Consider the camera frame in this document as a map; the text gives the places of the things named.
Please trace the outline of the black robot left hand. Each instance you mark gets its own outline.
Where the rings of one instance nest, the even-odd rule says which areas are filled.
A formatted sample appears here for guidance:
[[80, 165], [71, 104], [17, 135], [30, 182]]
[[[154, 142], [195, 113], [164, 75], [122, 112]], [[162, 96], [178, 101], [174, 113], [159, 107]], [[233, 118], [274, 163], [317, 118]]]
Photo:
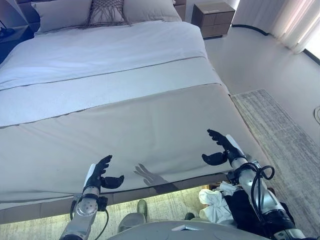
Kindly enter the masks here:
[[89, 168], [89, 171], [86, 175], [83, 192], [89, 187], [95, 187], [101, 190], [101, 188], [105, 189], [117, 189], [124, 182], [124, 175], [120, 177], [102, 177], [103, 174], [106, 173], [107, 168], [109, 167], [109, 162], [112, 159], [112, 155], [108, 155], [101, 159], [97, 164], [92, 164]]

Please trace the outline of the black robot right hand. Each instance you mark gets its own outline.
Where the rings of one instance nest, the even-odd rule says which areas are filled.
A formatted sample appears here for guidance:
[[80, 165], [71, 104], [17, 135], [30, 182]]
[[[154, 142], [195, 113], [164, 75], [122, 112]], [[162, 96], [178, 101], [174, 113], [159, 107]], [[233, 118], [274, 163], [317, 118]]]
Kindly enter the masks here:
[[202, 154], [201, 157], [205, 163], [210, 166], [218, 166], [229, 161], [230, 164], [237, 158], [246, 158], [245, 154], [239, 147], [236, 147], [235, 144], [221, 133], [208, 129], [209, 136], [213, 141], [216, 141], [216, 144], [222, 146], [224, 152], [216, 152], [211, 155]]

